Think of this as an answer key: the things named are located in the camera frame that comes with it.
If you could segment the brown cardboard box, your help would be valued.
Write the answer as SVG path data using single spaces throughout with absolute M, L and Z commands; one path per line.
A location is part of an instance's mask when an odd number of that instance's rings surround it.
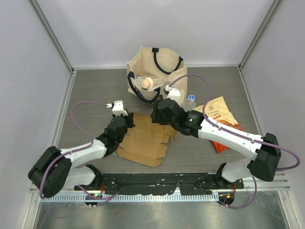
M 135 127 L 129 128 L 118 148 L 121 158 L 142 165 L 157 167 L 166 156 L 167 143 L 176 140 L 177 131 L 169 125 L 152 123 L 151 117 L 134 113 Z

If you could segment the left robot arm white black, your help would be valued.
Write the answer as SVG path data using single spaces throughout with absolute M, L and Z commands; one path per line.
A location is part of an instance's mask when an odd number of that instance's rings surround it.
M 102 173 L 88 162 L 107 157 L 119 148 L 128 129 L 135 126 L 133 115 L 114 115 L 104 132 L 87 144 L 70 149 L 48 147 L 28 173 L 41 198 L 51 198 L 66 188 L 101 188 Z

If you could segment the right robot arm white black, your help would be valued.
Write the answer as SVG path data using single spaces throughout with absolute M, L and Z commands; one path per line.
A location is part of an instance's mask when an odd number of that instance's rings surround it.
M 282 155 L 275 135 L 246 133 L 204 117 L 201 112 L 185 111 L 176 101 L 168 98 L 154 104 L 151 118 L 153 123 L 170 125 L 183 135 L 220 143 L 245 156 L 242 160 L 220 165 L 215 175 L 218 187 L 227 188 L 247 177 L 273 181 Z

